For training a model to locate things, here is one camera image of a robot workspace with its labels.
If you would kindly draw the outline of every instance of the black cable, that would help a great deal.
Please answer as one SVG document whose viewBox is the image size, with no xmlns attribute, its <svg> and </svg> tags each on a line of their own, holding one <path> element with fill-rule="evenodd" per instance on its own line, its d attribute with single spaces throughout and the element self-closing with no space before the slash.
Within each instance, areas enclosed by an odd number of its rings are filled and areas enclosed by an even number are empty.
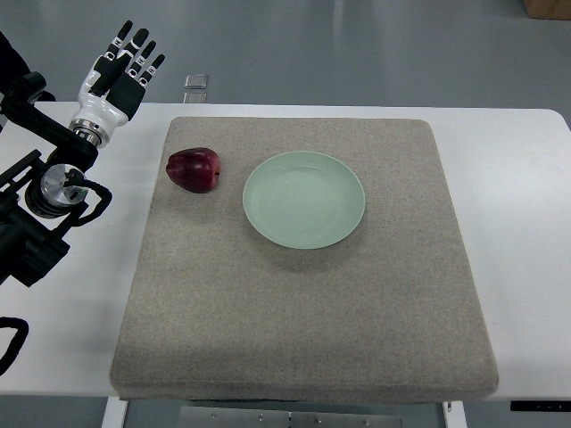
<svg viewBox="0 0 571 428">
<path fill-rule="evenodd" d="M 73 174 L 73 169 L 70 171 L 70 178 L 63 184 L 64 187 L 69 185 L 77 185 L 79 187 L 86 187 L 93 190 L 97 196 L 101 199 L 99 203 L 93 208 L 93 211 L 87 214 L 85 217 L 78 218 L 74 223 L 73 227 L 83 226 L 86 223 L 98 218 L 103 214 L 105 209 L 109 206 L 112 200 L 112 193 L 107 188 L 94 181 L 86 180 L 85 178 L 79 176 L 79 174 Z"/>
<path fill-rule="evenodd" d="M 10 368 L 16 357 L 18 357 L 29 331 L 28 323 L 23 319 L 0 317 L 0 328 L 6 327 L 15 328 L 17 332 L 14 337 L 12 337 L 6 353 L 0 358 L 0 376 Z"/>
</svg>

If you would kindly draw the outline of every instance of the metal bracket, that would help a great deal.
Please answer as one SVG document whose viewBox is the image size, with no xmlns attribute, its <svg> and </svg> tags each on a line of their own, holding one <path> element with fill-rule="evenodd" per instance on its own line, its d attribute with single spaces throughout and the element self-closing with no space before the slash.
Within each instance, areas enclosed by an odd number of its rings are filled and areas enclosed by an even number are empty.
<svg viewBox="0 0 571 428">
<path fill-rule="evenodd" d="M 443 403 L 444 421 L 446 428 L 468 428 L 464 404 L 461 401 L 448 401 Z"/>
<path fill-rule="evenodd" d="M 189 74 L 186 76 L 185 89 L 206 89 L 207 74 Z"/>
<path fill-rule="evenodd" d="M 206 103 L 205 92 L 185 92 L 184 104 Z"/>
<path fill-rule="evenodd" d="M 243 408 L 180 409 L 178 428 L 401 428 L 398 416 L 288 412 Z"/>
</svg>

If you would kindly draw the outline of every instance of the light green plate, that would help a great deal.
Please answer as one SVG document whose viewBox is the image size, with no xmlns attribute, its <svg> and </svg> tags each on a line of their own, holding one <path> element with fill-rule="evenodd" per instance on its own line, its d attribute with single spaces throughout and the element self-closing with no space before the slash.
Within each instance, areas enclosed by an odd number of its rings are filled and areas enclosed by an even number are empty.
<svg viewBox="0 0 571 428">
<path fill-rule="evenodd" d="M 246 181 L 242 201 L 246 217 L 263 236 L 305 250 L 341 241 L 365 211 L 365 192 L 355 173 L 317 152 L 265 160 Z"/>
</svg>

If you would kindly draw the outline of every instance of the small metal object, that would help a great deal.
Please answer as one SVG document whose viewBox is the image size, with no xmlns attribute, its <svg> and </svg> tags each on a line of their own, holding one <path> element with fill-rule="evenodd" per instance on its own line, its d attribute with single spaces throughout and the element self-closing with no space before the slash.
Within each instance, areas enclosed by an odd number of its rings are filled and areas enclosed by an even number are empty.
<svg viewBox="0 0 571 428">
<path fill-rule="evenodd" d="M 194 103 L 206 103 L 206 93 L 205 92 L 186 92 L 184 104 L 194 104 Z"/>
<path fill-rule="evenodd" d="M 207 74 L 189 74 L 186 76 L 185 89 L 205 89 L 207 84 Z"/>
</svg>

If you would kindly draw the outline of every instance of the cardboard box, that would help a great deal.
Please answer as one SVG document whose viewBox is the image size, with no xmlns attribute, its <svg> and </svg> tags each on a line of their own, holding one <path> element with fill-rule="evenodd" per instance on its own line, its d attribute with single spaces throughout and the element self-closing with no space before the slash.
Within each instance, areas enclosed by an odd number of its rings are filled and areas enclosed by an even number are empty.
<svg viewBox="0 0 571 428">
<path fill-rule="evenodd" d="M 530 18 L 571 20 L 571 0 L 524 0 Z"/>
</svg>

